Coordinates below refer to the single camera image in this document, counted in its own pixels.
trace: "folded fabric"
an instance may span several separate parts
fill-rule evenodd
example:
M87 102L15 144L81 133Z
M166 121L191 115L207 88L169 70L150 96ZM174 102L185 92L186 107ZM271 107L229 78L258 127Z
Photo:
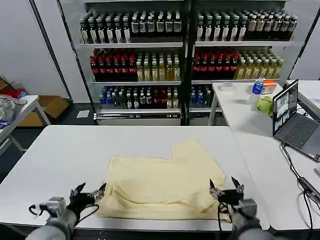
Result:
M273 101L269 96L265 96L263 98L259 98L256 103L256 108L259 109L264 114L272 117L273 115Z

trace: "white table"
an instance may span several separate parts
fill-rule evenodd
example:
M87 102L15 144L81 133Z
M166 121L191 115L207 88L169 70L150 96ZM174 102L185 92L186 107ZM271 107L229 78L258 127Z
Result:
M48 215L34 219L28 207L46 202L52 196L68 200L70 189L83 182L86 182L84 191L97 189L106 179L112 155L171 158L170 147L190 138L197 138L215 157L228 179L234 176L244 184L247 198L257 202L261 199L229 127L51 125L42 131L0 185L0 223L43 225ZM270 225L263 204L258 204L257 216L262 227L268 229ZM134 220L96 215L82 221L77 228L148 231L219 229L216 220ZM222 229L231 230L232 225L223 223Z
M276 230L307 229L309 215L300 195L302 191L280 149L280 142L272 137L272 119L246 104L253 83L235 83L233 92L221 91L220 85L212 85L214 93L254 185L263 197L270 225ZM277 85L271 97L281 89ZM320 189L320 178L314 172L317 163L289 147L287 150L299 174ZM313 203L312 208L313 226L319 229L320 212Z
M298 98L320 118L320 81L319 80L299 80Z
M20 113L16 116L15 120L4 129L0 129L0 155L13 143L22 153L26 151L18 141L11 135L12 131L31 113L33 110L36 111L40 119L45 125L50 125L50 121L47 118L44 110L40 106L38 95L27 95L22 97L27 103L21 108Z

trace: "plastic bottle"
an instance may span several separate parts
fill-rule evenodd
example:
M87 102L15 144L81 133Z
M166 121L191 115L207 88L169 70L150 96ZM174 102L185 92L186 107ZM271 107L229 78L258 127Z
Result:
M264 80L265 80L264 77L259 77L259 79L255 81L252 88L252 93L250 95L249 100L247 101L248 104L252 104L256 106L259 96L262 92L262 89L264 88Z

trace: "yellow cloth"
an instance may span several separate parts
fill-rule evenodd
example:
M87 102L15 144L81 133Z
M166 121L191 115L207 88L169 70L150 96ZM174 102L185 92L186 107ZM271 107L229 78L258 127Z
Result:
M224 188L225 173L191 139L171 148L171 159L113 156L97 214L145 220L217 219L209 179ZM222 220L229 221L227 215Z

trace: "gray floor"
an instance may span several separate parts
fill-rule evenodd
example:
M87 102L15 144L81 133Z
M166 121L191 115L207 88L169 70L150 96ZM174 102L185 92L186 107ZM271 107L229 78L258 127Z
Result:
M77 114L80 110L90 110L89 117L77 118ZM57 125L95 125L93 120L94 111L90 105L73 105L62 116L60 116L55 124ZM14 130L13 135L20 142L22 147L28 148L32 142L41 133L41 128L17 128ZM5 179L7 174L18 162L22 154L16 149L14 145L11 145L6 152L0 156L0 183ZM313 234L313 240L320 239L320 232ZM291 232L278 232L278 235L287 237L290 240L305 240L307 239L308 232L306 231L291 231ZM201 232L131 232L131 231L94 231L94 230L81 230L75 232L75 238L77 240L193 240L197 238L214 240L218 239L215 233L201 233ZM228 233L224 233L220 240L226 239L229 236ZM23 240L23 236L0 225L0 239L1 240Z

